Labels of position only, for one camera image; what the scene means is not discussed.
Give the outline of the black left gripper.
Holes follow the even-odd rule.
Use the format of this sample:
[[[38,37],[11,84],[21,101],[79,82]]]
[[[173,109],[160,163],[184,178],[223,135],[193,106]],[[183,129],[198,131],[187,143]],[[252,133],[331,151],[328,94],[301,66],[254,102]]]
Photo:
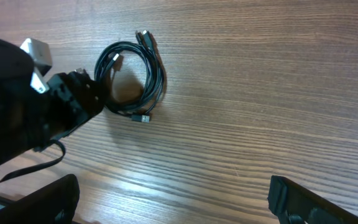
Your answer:
[[[47,82],[49,90],[26,89],[27,149],[42,150],[53,140],[65,138],[98,115],[107,100],[107,87],[87,74],[57,73]]]

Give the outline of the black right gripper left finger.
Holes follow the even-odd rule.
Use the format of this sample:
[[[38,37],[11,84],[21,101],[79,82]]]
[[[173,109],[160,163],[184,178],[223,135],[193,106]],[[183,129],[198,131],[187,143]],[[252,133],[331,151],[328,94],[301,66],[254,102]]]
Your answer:
[[[17,201],[0,195],[0,223],[73,223],[79,198],[79,183],[73,174]]]

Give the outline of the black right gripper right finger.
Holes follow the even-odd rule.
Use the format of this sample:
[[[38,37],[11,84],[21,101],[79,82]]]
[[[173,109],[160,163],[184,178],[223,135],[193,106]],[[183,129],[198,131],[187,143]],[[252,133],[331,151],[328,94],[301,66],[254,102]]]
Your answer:
[[[270,179],[268,209],[281,224],[358,224],[358,216],[277,175]]]

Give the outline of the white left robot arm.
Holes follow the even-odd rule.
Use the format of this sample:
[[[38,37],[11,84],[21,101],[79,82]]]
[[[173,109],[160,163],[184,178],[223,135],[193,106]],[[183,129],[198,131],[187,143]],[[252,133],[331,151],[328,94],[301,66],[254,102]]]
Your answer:
[[[54,74],[47,43],[20,46],[0,39],[0,165],[32,149],[41,152],[102,112],[109,90],[85,70]]]

